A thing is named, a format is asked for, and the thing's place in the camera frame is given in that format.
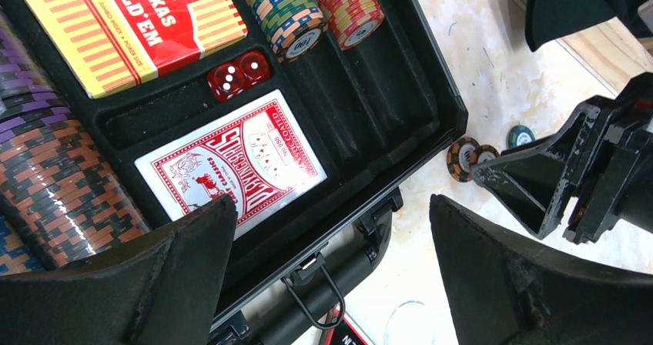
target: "red die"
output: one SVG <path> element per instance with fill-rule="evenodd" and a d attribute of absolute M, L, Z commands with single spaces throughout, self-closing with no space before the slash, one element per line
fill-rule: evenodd
<path fill-rule="evenodd" d="M 258 51 L 247 52 L 236 59 L 235 63 L 250 81 L 250 85 L 261 83 L 270 78 L 270 65 L 265 56 Z"/>
<path fill-rule="evenodd" d="M 270 64 L 262 53 L 251 51 L 210 71 L 207 78 L 213 95 L 224 102 L 269 79 Z"/>
<path fill-rule="evenodd" d="M 213 95 L 224 102 L 248 89 L 249 81 L 238 65 L 227 63 L 209 73 L 209 87 Z"/>

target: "white marble floor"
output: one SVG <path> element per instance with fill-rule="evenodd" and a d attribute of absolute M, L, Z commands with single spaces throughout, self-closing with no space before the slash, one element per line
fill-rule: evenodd
<path fill-rule="evenodd" d="M 524 42 L 524 11 L 514 0 L 419 0 L 470 112 L 468 135 L 505 148 L 518 123 L 536 136 L 556 132 L 580 102 L 609 91 L 556 42 L 531 53 Z M 448 174 L 444 154 L 401 185 L 404 207 L 393 216 L 383 262 L 347 296 L 348 312 L 376 344 L 392 312 L 416 300 L 429 310 L 437 344 L 456 344 L 428 221 L 431 194 L 444 194 L 481 216 L 527 235 L 489 193 Z M 653 273 L 653 236 L 619 223 L 599 243 L 575 246 L 556 230 L 544 243 L 582 258 Z M 316 343 L 316 331 L 297 345 Z"/>

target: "playing card deck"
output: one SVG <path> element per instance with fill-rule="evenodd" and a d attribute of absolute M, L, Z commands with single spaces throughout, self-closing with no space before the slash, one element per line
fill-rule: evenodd
<path fill-rule="evenodd" d="M 135 164 L 172 220 L 229 194 L 236 238 L 327 177 L 279 90 Z"/>
<path fill-rule="evenodd" d="M 192 64 L 243 39 L 232 0 L 25 0 L 92 98 Z"/>

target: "stack of poker chips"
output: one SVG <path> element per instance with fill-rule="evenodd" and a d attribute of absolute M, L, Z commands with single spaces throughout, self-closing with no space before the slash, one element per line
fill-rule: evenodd
<path fill-rule="evenodd" d="M 385 15 L 378 0 L 317 0 L 340 49 L 351 49 L 370 36 Z"/>
<path fill-rule="evenodd" d="M 148 231 L 109 164 L 0 13 L 0 201 L 55 269 Z"/>
<path fill-rule="evenodd" d="M 247 0 L 280 62 L 292 62 L 327 30 L 317 0 Z"/>
<path fill-rule="evenodd" d="M 0 276 L 42 269 L 41 263 L 0 215 Z"/>

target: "orange poker chip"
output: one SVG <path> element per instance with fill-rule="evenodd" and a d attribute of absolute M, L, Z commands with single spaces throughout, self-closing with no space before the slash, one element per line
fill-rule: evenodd
<path fill-rule="evenodd" d="M 493 146 L 478 146 L 474 152 L 471 153 L 470 165 L 473 166 L 474 164 L 489 162 L 491 160 L 495 160 L 499 156 L 501 156 L 501 154 L 499 154 L 499 152 Z"/>
<path fill-rule="evenodd" d="M 454 142 L 447 152 L 447 169 L 449 174 L 461 183 L 471 181 L 470 159 L 478 147 L 478 141 L 471 137 L 463 137 Z"/>

